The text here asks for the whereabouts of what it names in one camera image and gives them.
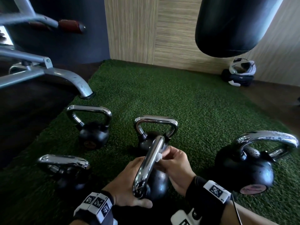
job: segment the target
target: chrome kettlebell handle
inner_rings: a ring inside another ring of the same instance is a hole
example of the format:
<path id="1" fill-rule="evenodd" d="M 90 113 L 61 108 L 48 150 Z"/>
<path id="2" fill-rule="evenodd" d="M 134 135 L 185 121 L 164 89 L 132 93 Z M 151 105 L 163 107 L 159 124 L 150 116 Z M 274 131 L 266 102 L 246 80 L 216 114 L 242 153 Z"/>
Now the chrome kettlebell handle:
<path id="1" fill-rule="evenodd" d="M 150 173 L 153 169 L 153 166 L 157 160 L 157 155 L 159 151 L 163 148 L 163 145 L 165 143 L 165 138 L 162 135 L 158 135 L 150 147 L 147 155 L 145 156 L 137 175 L 135 176 L 135 179 L 133 181 L 133 195 L 136 198 L 144 198 L 147 194 L 146 191 L 146 184 L 148 181 L 148 178 L 150 176 Z"/>
<path id="2" fill-rule="evenodd" d="M 61 171 L 61 168 L 76 168 L 82 172 L 91 170 L 91 165 L 87 160 L 69 155 L 43 155 L 37 160 L 37 165 L 51 175 Z"/>
<path id="3" fill-rule="evenodd" d="M 165 136 L 168 139 L 171 139 L 171 137 L 177 132 L 178 130 L 178 122 L 170 117 L 162 117 L 162 116 L 153 116 L 153 115 L 143 115 L 140 117 L 137 117 L 134 120 L 134 128 L 135 131 L 139 136 L 144 136 L 144 138 L 147 137 L 147 134 L 144 132 L 144 130 L 141 127 L 141 124 L 143 122 L 147 123 L 157 123 L 157 124 L 167 124 L 170 125 L 171 128 L 168 132 L 165 133 Z"/>
<path id="4" fill-rule="evenodd" d="M 290 153 L 295 148 L 298 148 L 299 141 L 298 139 L 288 133 L 276 132 L 276 131 L 251 131 L 246 132 L 236 138 L 232 142 L 232 146 L 237 148 L 239 156 L 244 156 L 244 148 L 246 145 L 251 144 L 257 141 L 274 141 L 282 143 L 282 147 L 278 147 L 271 152 L 268 152 L 268 155 L 272 160 L 279 159 L 284 155 Z"/>
<path id="5" fill-rule="evenodd" d="M 84 112 L 95 112 L 102 113 L 105 115 L 104 126 L 109 127 L 110 121 L 112 118 L 112 113 L 109 109 L 103 106 L 88 106 L 88 105 L 71 105 L 67 108 L 67 115 L 71 121 L 73 121 L 76 125 L 84 126 L 84 122 L 75 114 L 75 111 L 84 111 Z"/>

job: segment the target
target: artificial turf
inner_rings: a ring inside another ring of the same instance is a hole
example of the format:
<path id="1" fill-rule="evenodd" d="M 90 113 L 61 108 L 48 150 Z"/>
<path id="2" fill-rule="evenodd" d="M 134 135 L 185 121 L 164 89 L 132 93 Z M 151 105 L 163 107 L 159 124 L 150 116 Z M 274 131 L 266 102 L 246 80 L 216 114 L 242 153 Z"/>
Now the artificial turf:
<path id="1" fill-rule="evenodd" d="M 75 207 L 61 200 L 55 183 L 35 161 L 45 154 L 75 155 L 87 159 L 101 189 L 133 160 L 130 146 L 137 145 L 134 118 L 140 115 L 169 116 L 179 129 L 170 144 L 185 151 L 196 174 L 204 174 L 214 163 L 216 152 L 236 136 L 251 130 L 289 132 L 268 117 L 240 90 L 219 76 L 142 66 L 108 60 L 92 76 L 89 85 L 96 92 L 90 100 L 76 97 L 71 104 L 104 106 L 111 110 L 110 138 L 105 147 L 85 151 L 77 144 L 78 131 L 65 110 L 36 140 L 3 171 L 0 171 L 0 224 L 67 224 Z M 99 114 L 78 113 L 84 121 L 101 120 Z M 145 130 L 168 127 L 148 124 Z M 262 144 L 267 149 L 269 144 Z M 255 197 L 240 196 L 238 203 L 279 224 L 300 224 L 300 159 L 288 155 L 274 164 L 275 185 Z M 170 187 L 163 202 L 152 209 L 115 208 L 119 224 L 169 222 L 178 209 L 190 207 Z"/>

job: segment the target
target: dark gray wall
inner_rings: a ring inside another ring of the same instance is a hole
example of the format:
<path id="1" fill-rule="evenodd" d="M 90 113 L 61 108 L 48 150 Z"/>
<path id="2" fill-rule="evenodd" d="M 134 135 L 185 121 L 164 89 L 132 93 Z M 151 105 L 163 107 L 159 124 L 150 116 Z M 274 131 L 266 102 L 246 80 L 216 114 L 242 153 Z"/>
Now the dark gray wall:
<path id="1" fill-rule="evenodd" d="M 16 48 L 48 56 L 53 63 L 92 63 L 110 58 L 104 0 L 30 0 L 37 13 L 55 20 L 72 19 L 86 26 L 84 34 L 37 31 L 28 24 L 6 26 Z M 2 13 L 17 12 L 13 0 L 0 0 Z"/>

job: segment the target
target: black kettlebell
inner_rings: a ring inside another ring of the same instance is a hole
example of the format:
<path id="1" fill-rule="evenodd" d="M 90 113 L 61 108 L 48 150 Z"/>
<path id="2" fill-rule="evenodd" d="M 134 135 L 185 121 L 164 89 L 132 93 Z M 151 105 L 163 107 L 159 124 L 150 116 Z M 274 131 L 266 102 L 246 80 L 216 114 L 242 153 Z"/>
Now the black kettlebell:
<path id="1" fill-rule="evenodd" d="M 37 165 L 56 181 L 60 197 L 80 202 L 88 194 L 92 169 L 87 160 L 68 155 L 44 155 L 37 160 Z"/>
<path id="2" fill-rule="evenodd" d="M 92 121 L 84 124 L 81 119 L 74 113 L 75 111 L 103 113 L 106 117 L 104 123 Z M 109 124 L 112 113 L 105 107 L 95 107 L 87 105 L 71 105 L 67 109 L 67 115 L 75 123 L 75 127 L 80 131 L 79 144 L 87 149 L 98 149 L 103 147 L 109 137 Z"/>
<path id="3" fill-rule="evenodd" d="M 281 145 L 273 151 L 258 151 L 249 144 L 273 141 Z M 272 163 L 299 146 L 298 139 L 275 131 L 247 132 L 223 147 L 215 158 L 215 181 L 229 191 L 254 195 L 273 185 Z"/>
<path id="4" fill-rule="evenodd" d="M 164 134 L 153 131 L 146 133 L 141 127 L 143 122 L 167 124 L 171 128 Z M 138 150 L 142 152 L 141 156 L 145 156 L 145 159 L 134 179 L 133 194 L 139 199 L 147 198 L 156 201 L 166 195 L 169 177 L 153 167 L 159 160 L 159 153 L 166 149 L 171 137 L 178 130 L 178 123 L 170 117 L 144 115 L 134 120 L 134 128 L 139 139 Z"/>

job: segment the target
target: wooden wall panel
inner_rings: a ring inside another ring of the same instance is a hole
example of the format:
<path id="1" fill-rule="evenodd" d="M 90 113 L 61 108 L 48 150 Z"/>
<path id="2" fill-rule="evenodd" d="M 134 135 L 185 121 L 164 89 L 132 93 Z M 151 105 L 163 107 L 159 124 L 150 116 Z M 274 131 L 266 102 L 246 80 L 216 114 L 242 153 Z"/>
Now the wooden wall panel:
<path id="1" fill-rule="evenodd" d="M 154 64 L 207 73 L 221 73 L 233 58 L 213 58 L 195 43 L 202 0 L 159 0 Z"/>
<path id="2" fill-rule="evenodd" d="M 283 0 L 259 44 L 241 55 L 257 65 L 255 79 L 300 86 L 300 0 Z"/>
<path id="3" fill-rule="evenodd" d="M 158 0 L 104 0 L 110 57 L 153 64 Z"/>

